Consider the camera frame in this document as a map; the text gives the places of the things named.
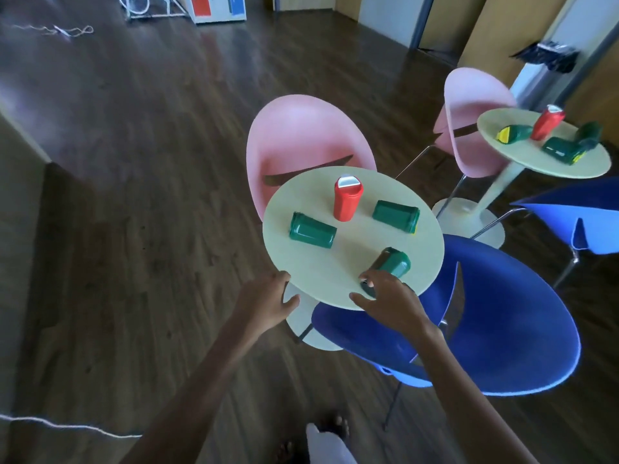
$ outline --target white cloth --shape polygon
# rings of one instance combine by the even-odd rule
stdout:
[[[313,423],[305,427],[305,434],[311,464],[357,464],[344,441],[336,434],[330,431],[321,433]]]

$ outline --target red can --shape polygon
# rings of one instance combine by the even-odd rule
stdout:
[[[336,182],[333,216],[339,221],[350,221],[363,195],[363,184],[355,176],[345,174]]]
[[[531,140],[542,141],[545,140],[550,132],[552,132],[557,125],[559,125],[565,118],[565,112],[558,106],[549,104],[544,109],[544,112],[533,125],[533,132],[531,133]]]

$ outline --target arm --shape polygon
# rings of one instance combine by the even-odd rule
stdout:
[[[243,286],[234,312],[204,360],[121,464],[196,461],[240,361],[260,335],[298,306],[298,295],[282,302],[289,280],[288,273],[279,272]]]
[[[467,460],[537,463],[462,369],[413,290],[387,272],[369,270],[361,277],[375,287],[376,300],[358,293],[351,293],[350,298],[415,347]]]

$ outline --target blue chair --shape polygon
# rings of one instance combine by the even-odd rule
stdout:
[[[513,396],[540,392],[563,382],[580,357],[574,320],[538,274],[498,249],[445,235],[443,268],[420,296],[432,321],[437,324],[438,314],[445,314],[458,263],[464,311],[447,342],[479,389],[485,395]],[[423,368],[410,362],[415,352],[406,340],[365,312],[319,304],[312,323],[330,341],[393,374],[401,383],[431,385]],[[384,428],[400,388],[398,384]]]
[[[589,249],[594,254],[619,252],[619,178],[585,180],[512,205],[519,208],[512,208],[471,239],[512,213],[522,210],[535,213],[572,251],[572,259],[553,283],[553,288],[558,288],[578,264],[580,250]]]

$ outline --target can lid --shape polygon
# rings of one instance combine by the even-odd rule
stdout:
[[[343,174],[339,179],[337,179],[337,186],[340,189],[342,187],[358,186],[359,184],[361,184],[361,181],[350,174]]]

